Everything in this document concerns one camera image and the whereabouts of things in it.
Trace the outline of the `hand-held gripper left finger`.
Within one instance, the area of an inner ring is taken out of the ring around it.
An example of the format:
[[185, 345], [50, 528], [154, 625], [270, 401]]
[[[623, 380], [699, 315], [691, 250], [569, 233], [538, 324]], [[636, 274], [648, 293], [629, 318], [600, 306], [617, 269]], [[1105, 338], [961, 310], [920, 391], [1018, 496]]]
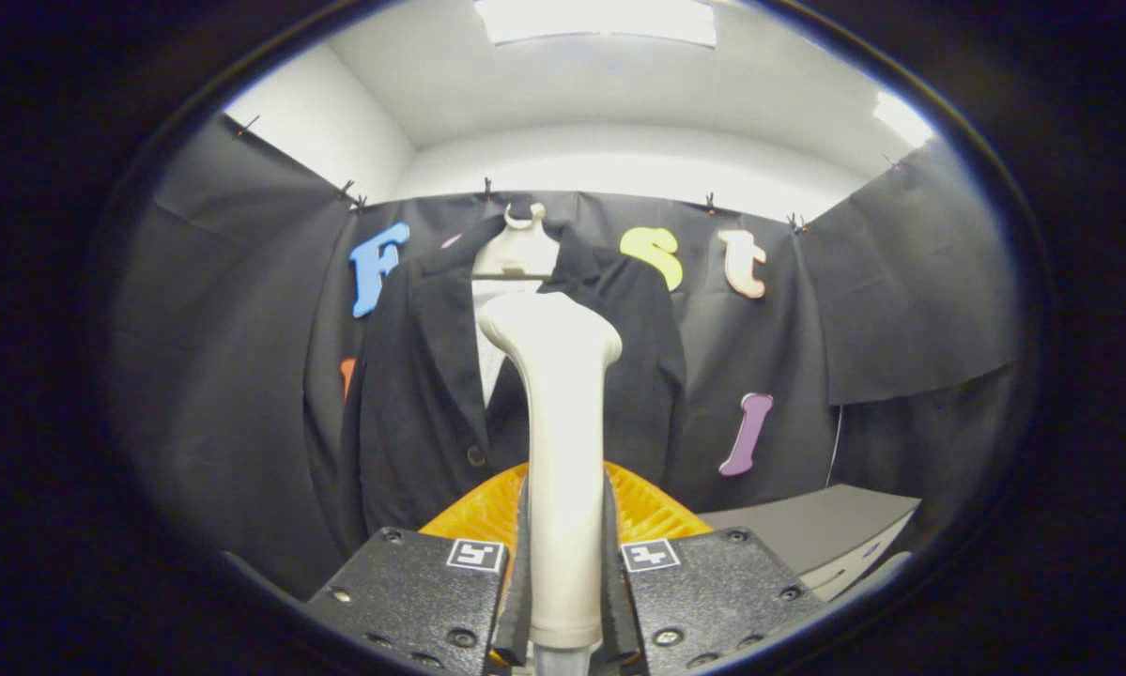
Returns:
[[421, 530], [382, 528], [306, 604], [370, 650], [446, 675], [511, 675], [493, 647], [513, 592], [528, 466], [508, 469]]

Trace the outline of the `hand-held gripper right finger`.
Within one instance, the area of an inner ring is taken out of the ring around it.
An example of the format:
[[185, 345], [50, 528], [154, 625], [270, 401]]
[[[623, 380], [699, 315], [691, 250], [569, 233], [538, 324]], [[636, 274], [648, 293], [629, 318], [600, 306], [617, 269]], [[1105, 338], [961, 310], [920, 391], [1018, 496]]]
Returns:
[[711, 527], [635, 472], [605, 472], [606, 675], [700, 670], [825, 607], [754, 531]]

